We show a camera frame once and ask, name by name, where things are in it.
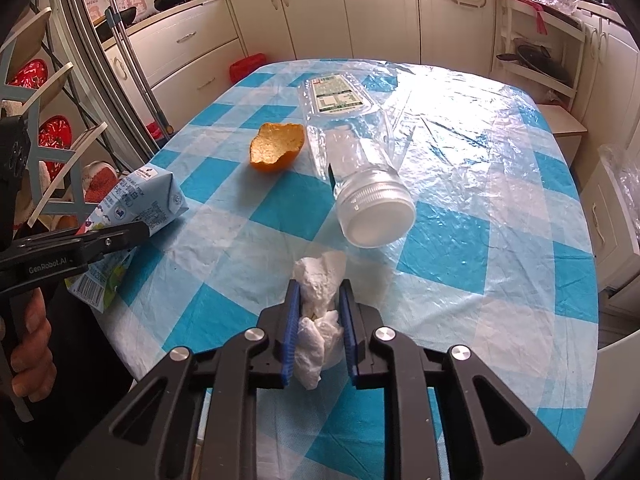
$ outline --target checkered tablecloth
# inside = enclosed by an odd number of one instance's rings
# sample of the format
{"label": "checkered tablecloth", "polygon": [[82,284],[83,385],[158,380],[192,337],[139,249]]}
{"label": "checkered tablecloth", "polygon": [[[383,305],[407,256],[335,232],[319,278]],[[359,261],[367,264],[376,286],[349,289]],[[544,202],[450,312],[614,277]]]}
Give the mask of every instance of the checkered tablecloth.
{"label": "checkered tablecloth", "polygon": [[[410,92],[391,115],[411,139],[400,173],[417,221],[379,250],[345,241],[307,149],[281,174],[247,164],[261,124],[302,122],[300,82],[336,71],[353,72],[381,102]],[[596,278],[574,183],[525,93],[424,66],[272,64],[206,108],[152,163],[174,172],[190,210],[139,250],[100,318],[137,378],[174,346],[202,351],[253,326],[283,299],[296,260],[340,250],[358,301],[423,346],[471,346],[573,448],[596,362]],[[382,478],[383,428],[382,391],[356,391],[344,362],[317,390],[294,380],[261,392],[258,477]]]}

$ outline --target crumpled tissue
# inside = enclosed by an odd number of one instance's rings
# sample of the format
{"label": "crumpled tissue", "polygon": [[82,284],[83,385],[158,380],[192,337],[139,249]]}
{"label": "crumpled tissue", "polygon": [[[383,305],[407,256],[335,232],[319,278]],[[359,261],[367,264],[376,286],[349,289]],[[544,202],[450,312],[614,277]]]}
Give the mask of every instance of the crumpled tissue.
{"label": "crumpled tissue", "polygon": [[345,270],[346,256],[340,251],[302,258],[293,266],[302,296],[293,374],[307,390],[318,386],[323,369],[342,359],[344,330],[338,323],[334,297]]}

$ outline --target white chair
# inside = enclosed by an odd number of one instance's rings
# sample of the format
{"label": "white chair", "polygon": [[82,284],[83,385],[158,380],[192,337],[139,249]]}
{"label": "white chair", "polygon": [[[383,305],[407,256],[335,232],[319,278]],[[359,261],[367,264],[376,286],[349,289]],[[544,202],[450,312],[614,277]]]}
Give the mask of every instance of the white chair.
{"label": "white chair", "polygon": [[640,330],[598,351],[591,399],[574,448],[586,480],[609,463],[640,414]]}

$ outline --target silver screw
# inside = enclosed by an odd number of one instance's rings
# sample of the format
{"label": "silver screw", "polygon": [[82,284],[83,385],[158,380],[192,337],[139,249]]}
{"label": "silver screw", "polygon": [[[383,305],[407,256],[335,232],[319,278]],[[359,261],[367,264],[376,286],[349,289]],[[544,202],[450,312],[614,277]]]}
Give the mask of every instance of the silver screw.
{"label": "silver screw", "polygon": [[376,330],[376,337],[380,339],[380,341],[391,341],[396,337],[396,331],[388,326],[381,326]]}
{"label": "silver screw", "polygon": [[471,350],[464,345],[455,345],[451,349],[451,355],[458,361],[466,361],[471,357]]}
{"label": "silver screw", "polygon": [[250,328],[244,332],[244,338],[248,341],[260,341],[264,337],[264,330],[258,327]]}
{"label": "silver screw", "polygon": [[177,346],[169,352],[172,361],[184,361],[189,357],[189,349],[184,346]]}

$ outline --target orange peel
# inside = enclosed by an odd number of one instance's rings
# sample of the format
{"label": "orange peel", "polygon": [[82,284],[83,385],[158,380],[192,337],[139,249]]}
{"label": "orange peel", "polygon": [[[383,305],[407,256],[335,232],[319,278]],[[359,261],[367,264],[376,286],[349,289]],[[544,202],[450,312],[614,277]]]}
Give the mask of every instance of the orange peel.
{"label": "orange peel", "polygon": [[302,124],[264,123],[249,146],[249,163],[266,173],[286,170],[304,143]]}

